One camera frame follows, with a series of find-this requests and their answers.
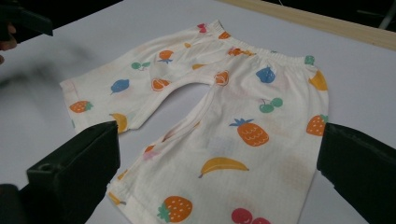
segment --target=waistband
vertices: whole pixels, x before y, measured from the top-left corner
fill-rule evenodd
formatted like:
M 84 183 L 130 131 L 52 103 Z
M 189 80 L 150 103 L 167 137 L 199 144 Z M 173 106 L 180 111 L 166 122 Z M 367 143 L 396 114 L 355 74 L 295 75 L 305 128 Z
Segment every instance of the waistband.
M 313 65 L 315 58 L 311 55 L 304 56 L 304 57 L 291 57 L 287 56 L 281 53 L 278 53 L 273 50 L 269 49 L 262 49 L 258 48 L 252 45 L 249 45 L 248 43 L 239 40 L 237 38 L 234 38 L 230 33 L 224 30 L 223 26 L 221 25 L 219 20 L 212 21 L 206 26 L 206 29 L 208 29 L 214 36 L 224 42 L 227 42 L 230 46 L 235 47 L 236 49 L 241 49 L 241 50 L 248 50 L 252 53 L 255 53 L 263 58 L 270 58 L 274 59 L 276 61 L 283 61 L 285 63 L 292 63 L 292 64 L 307 64 L 307 65 Z

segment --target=wooden strip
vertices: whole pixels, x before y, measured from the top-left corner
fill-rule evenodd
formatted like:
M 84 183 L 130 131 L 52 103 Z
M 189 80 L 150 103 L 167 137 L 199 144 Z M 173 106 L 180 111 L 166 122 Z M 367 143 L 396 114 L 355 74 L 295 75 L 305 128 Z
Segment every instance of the wooden strip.
M 396 33 L 342 21 L 300 9 L 283 7 L 261 0 L 218 0 L 236 7 L 257 11 L 285 21 L 299 23 L 321 31 L 352 38 L 371 45 L 396 50 Z

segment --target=blue lemon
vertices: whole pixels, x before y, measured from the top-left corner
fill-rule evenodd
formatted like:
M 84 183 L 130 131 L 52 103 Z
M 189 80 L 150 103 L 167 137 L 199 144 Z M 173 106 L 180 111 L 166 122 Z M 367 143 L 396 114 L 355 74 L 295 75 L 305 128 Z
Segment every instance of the blue lemon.
M 271 70 L 269 66 L 263 68 L 262 70 L 256 73 L 257 77 L 259 77 L 260 81 L 263 83 L 271 83 L 275 80 L 276 75 Z
M 125 91 L 126 89 L 129 88 L 129 79 L 120 79 L 111 86 L 111 94 L 114 92 L 120 92 L 120 91 Z

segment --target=white tabletop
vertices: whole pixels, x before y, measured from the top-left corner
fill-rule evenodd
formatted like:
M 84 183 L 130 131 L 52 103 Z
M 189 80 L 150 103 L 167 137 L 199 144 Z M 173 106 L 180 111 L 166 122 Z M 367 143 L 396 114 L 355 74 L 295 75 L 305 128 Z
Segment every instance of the white tabletop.
M 109 63 L 139 44 L 202 22 L 220 20 L 234 37 L 289 56 L 314 55 L 327 78 L 329 122 L 396 147 L 396 51 L 281 21 L 212 0 L 124 0 L 89 17 L 1 52 L 0 183 L 20 189 L 25 171 L 76 135 L 59 83 Z M 208 87 L 181 88 L 137 131 L 120 136 L 121 168 L 184 118 Z M 87 223 L 129 221 L 104 198 Z M 302 224 L 367 223 L 316 172 Z

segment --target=fruit print pants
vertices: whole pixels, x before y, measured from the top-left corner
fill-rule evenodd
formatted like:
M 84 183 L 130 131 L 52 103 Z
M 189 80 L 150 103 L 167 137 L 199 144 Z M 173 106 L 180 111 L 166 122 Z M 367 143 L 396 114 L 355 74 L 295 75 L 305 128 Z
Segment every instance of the fruit print pants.
M 132 223 L 294 224 L 328 113 L 326 81 L 313 62 L 250 46 L 213 21 L 61 86 L 77 132 L 116 120 L 119 133 L 138 129 L 177 88 L 210 86 L 109 185 L 108 198 Z

